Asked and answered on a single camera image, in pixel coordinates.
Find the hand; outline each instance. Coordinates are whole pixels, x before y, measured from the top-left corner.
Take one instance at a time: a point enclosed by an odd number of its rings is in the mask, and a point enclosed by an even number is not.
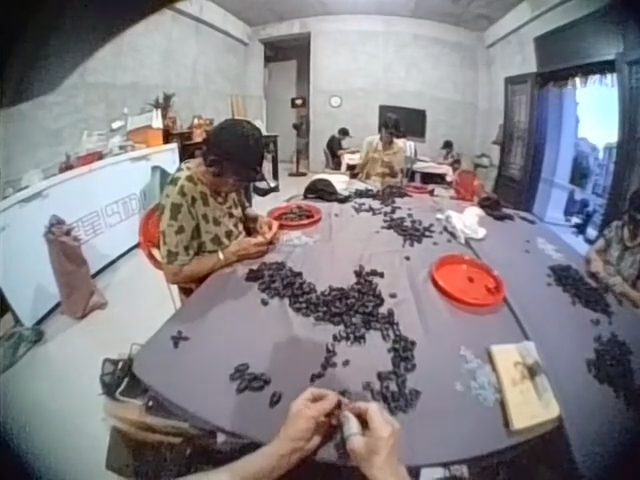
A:
[[[298,459],[310,455],[327,438],[332,429],[331,416],[339,405],[337,393],[308,388],[289,407],[287,418],[274,443]]]
[[[278,233],[280,229],[280,224],[275,220],[272,220],[267,217],[260,216],[258,217],[258,222],[256,223],[256,230],[259,235],[263,236],[265,240],[272,241],[273,238]]]
[[[262,237],[243,237],[233,242],[229,250],[238,260],[260,258],[269,251],[269,242]]]
[[[347,438],[347,451],[353,463],[369,479],[408,479],[398,460],[400,425],[378,403],[353,403],[346,415],[354,415],[363,431]]]

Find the black bag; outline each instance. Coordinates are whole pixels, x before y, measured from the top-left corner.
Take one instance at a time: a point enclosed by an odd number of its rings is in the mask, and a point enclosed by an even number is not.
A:
[[[311,180],[304,189],[302,197],[305,200],[323,200],[325,202],[335,203],[347,203],[351,200],[350,195],[338,193],[336,186],[326,178]]]

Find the white table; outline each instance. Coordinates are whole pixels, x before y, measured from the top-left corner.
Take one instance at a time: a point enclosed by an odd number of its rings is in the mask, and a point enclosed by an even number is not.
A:
[[[0,202],[0,286],[31,326],[60,301],[44,240],[51,215],[76,226],[92,274],[138,243],[141,215],[179,166],[176,144],[111,157],[46,179]]]
[[[453,169],[449,165],[442,163],[418,159],[411,167],[411,170],[420,174],[431,173],[434,175],[443,175],[447,182],[453,180]]]
[[[362,158],[359,153],[345,153],[342,155],[342,165],[340,166],[341,172],[347,171],[347,166],[360,165]]]

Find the small box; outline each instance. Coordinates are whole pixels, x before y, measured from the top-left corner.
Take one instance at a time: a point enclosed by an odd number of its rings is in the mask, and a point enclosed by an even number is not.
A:
[[[127,119],[127,138],[133,143],[147,147],[159,147],[164,144],[162,113],[159,109]]]

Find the patterned shirt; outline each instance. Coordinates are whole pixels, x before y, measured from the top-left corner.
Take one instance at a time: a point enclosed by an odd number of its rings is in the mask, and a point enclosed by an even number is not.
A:
[[[246,236],[248,204],[242,192],[212,193],[194,174],[194,167],[193,162],[183,163],[162,194],[160,256],[165,265],[187,265]],[[188,296],[202,282],[179,288]]]
[[[364,180],[371,177],[378,179],[400,179],[400,171],[404,168],[405,147],[402,142],[393,140],[388,148],[383,148],[380,136],[369,137],[362,147],[361,172]],[[392,175],[389,166],[393,166],[396,175]]]
[[[640,242],[629,246],[625,241],[624,223],[611,223],[602,233],[604,249],[600,254],[605,265],[615,268],[616,273],[631,288],[640,287]]]

